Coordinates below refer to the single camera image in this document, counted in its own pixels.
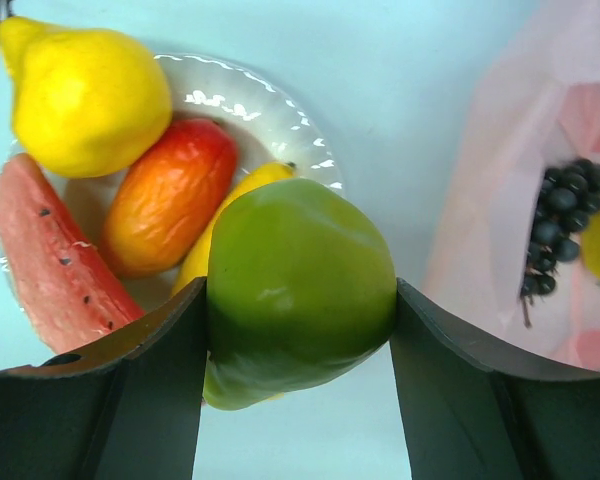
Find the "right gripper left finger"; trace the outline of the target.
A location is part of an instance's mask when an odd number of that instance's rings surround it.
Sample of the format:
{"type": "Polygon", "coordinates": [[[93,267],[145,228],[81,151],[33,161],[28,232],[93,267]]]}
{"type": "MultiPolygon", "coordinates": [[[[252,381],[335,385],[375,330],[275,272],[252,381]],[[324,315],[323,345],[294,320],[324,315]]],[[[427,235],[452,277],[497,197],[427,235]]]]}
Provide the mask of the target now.
{"type": "Polygon", "coordinates": [[[188,479],[206,362],[204,279],[39,366],[0,371],[0,479],[188,479]]]}

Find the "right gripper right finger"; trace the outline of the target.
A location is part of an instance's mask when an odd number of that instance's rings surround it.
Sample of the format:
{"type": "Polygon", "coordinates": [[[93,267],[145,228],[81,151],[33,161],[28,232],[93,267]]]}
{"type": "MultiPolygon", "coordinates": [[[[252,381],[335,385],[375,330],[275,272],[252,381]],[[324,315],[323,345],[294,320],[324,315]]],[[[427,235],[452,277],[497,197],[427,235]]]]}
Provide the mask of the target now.
{"type": "Polygon", "coordinates": [[[600,373],[549,360],[397,284],[390,339],[415,479],[600,479],[600,373]]]}

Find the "fake watermelon slice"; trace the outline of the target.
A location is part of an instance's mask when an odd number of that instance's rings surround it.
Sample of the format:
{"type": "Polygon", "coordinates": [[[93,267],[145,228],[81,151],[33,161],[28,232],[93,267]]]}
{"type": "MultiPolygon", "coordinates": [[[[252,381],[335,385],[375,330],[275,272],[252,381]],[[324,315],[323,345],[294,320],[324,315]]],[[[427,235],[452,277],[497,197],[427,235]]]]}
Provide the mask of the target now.
{"type": "Polygon", "coordinates": [[[0,246],[21,307],[56,354],[144,314],[26,153],[0,172],[0,246]]]}

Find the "small green fake fruit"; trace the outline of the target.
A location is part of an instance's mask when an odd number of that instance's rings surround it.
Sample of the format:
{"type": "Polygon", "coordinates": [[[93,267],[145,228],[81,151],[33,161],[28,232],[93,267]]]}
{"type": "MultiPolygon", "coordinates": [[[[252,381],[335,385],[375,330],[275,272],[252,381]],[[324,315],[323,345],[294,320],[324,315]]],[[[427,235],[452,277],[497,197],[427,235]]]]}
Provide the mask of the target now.
{"type": "Polygon", "coordinates": [[[388,340],[396,289],[382,234],[324,185],[241,196],[212,235],[205,401],[240,410],[350,371],[388,340]]]}

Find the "red orange fake mango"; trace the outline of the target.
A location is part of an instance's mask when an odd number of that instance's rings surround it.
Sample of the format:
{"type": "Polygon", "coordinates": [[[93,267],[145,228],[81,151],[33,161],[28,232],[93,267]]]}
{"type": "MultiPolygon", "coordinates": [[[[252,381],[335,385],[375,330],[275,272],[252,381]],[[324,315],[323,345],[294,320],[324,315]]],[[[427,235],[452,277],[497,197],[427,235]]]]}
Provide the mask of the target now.
{"type": "Polygon", "coordinates": [[[179,263],[228,193],[238,156],[216,122],[173,122],[128,170],[107,212],[99,251],[112,271],[140,278],[179,263]]]}

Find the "black fake grapes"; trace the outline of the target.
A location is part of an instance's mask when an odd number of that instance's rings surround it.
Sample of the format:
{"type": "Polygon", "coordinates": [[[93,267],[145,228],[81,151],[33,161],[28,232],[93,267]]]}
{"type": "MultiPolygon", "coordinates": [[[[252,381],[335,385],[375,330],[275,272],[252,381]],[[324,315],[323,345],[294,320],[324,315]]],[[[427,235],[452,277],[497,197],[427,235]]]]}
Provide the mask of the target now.
{"type": "Polygon", "coordinates": [[[581,256],[575,236],[600,214],[600,163],[587,158],[545,169],[536,200],[519,302],[523,325],[532,327],[529,309],[555,292],[557,267],[581,256]]]}

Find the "yellow fake pear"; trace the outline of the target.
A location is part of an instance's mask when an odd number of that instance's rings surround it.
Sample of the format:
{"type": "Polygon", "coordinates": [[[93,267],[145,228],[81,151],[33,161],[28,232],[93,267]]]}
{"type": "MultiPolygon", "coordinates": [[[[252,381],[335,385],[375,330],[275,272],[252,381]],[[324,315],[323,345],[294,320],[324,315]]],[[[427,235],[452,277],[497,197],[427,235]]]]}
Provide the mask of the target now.
{"type": "Polygon", "coordinates": [[[57,175],[125,169],[171,122],[166,75],[127,34],[12,16],[0,22],[0,53],[14,88],[12,130],[57,175]]]}

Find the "pink plastic bag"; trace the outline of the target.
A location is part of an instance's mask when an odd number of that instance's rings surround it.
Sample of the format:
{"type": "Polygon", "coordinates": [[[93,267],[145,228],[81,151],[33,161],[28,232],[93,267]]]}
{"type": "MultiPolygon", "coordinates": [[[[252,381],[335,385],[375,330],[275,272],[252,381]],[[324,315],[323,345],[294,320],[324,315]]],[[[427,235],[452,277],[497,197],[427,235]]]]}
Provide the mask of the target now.
{"type": "Polygon", "coordinates": [[[524,306],[526,243],[544,170],[600,163],[600,1],[547,1],[480,83],[424,292],[502,340],[600,371],[600,274],[561,265],[524,306]]]}

